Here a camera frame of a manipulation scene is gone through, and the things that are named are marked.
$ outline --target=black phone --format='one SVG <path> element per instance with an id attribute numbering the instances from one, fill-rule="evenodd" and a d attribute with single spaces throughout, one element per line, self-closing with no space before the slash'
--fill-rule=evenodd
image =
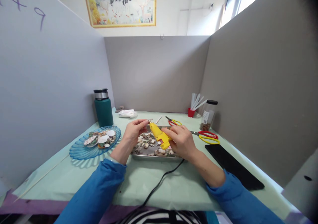
<path id="1" fill-rule="evenodd" d="M 205 148 L 226 171 L 234 174 L 247 190 L 260 190 L 265 186 L 221 145 L 206 145 Z"/>

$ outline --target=cubicle divider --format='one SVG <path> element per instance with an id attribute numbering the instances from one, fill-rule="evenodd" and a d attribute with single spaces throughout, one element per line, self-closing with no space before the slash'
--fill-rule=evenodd
<path id="1" fill-rule="evenodd" d="M 106 37 L 116 107 L 187 112 L 199 93 L 209 36 Z"/>
<path id="2" fill-rule="evenodd" d="M 213 128 L 282 187 L 318 143 L 317 41 L 306 0 L 256 0 L 211 36 Z"/>
<path id="3" fill-rule="evenodd" d="M 112 85 L 104 38 L 58 0 L 1 0 L 0 173 L 20 185 L 96 122 Z"/>

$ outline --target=power cord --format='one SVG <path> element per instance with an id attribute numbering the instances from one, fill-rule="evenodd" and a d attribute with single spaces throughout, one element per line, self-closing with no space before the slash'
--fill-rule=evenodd
<path id="1" fill-rule="evenodd" d="M 147 202 L 148 202 L 149 198 L 151 197 L 151 195 L 153 195 L 153 193 L 154 193 L 154 192 L 157 190 L 157 188 L 160 186 L 160 184 L 161 184 L 161 181 L 162 181 L 163 177 L 164 177 L 165 175 L 167 175 L 167 174 L 170 174 L 170 173 L 172 173 L 172 172 L 176 171 L 176 170 L 177 170 L 177 168 L 179 168 L 179 166 L 180 166 L 183 162 L 184 162 L 184 159 L 182 159 L 182 161 L 178 164 L 178 166 L 177 166 L 175 169 L 173 169 L 173 170 L 171 170 L 171 171 L 168 171 L 168 172 L 164 173 L 164 175 L 161 177 L 161 179 L 160 179 L 159 183 L 157 184 L 157 186 L 156 186 L 156 187 L 154 187 L 154 189 L 153 189 L 153 190 L 149 193 L 148 197 L 146 198 L 146 200 L 145 200 L 145 202 L 143 203 L 143 205 L 141 205 L 141 206 L 140 206 L 140 208 L 141 208 L 141 207 L 145 207 L 145 206 L 146 206 L 146 204 L 147 204 Z"/>

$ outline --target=blue glass plate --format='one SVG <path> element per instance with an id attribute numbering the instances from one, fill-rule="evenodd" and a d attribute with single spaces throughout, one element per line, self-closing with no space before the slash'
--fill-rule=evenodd
<path id="1" fill-rule="evenodd" d="M 98 146 L 94 146 L 92 148 L 88 148 L 84 145 L 84 141 L 89 138 L 89 134 L 86 134 L 82 138 L 80 138 L 78 141 L 75 142 L 74 145 L 70 148 L 70 156 L 73 159 L 83 160 L 83 159 L 90 159 L 94 158 L 98 155 L 101 155 L 107 151 L 109 151 L 111 148 L 114 147 L 114 145 L 118 142 L 121 131 L 117 126 L 104 126 L 99 129 L 93 130 L 93 132 L 102 132 L 104 130 L 114 130 L 116 132 L 116 139 L 115 141 L 110 145 L 110 147 L 100 149 Z"/>

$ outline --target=stainless steel tray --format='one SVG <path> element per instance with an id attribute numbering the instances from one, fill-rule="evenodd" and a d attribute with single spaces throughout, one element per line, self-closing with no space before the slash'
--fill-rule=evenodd
<path id="1" fill-rule="evenodd" d="M 158 126 L 160 129 L 163 127 L 166 127 L 168 129 L 171 128 L 171 126 Z M 149 125 L 147 125 L 147 131 L 151 132 Z M 158 142 L 155 141 L 154 143 L 154 147 L 149 146 L 147 149 L 142 149 L 142 154 L 135 154 L 135 148 L 133 149 L 133 153 L 132 153 L 132 157 L 134 159 L 139 159 L 139 160 L 150 160 L 150 161 L 176 161 L 176 162 L 180 162 L 182 160 L 182 158 L 177 158 L 177 157 L 159 157 L 159 156 L 149 156 L 149 154 L 154 153 L 155 150 L 157 150 L 159 148 Z"/>

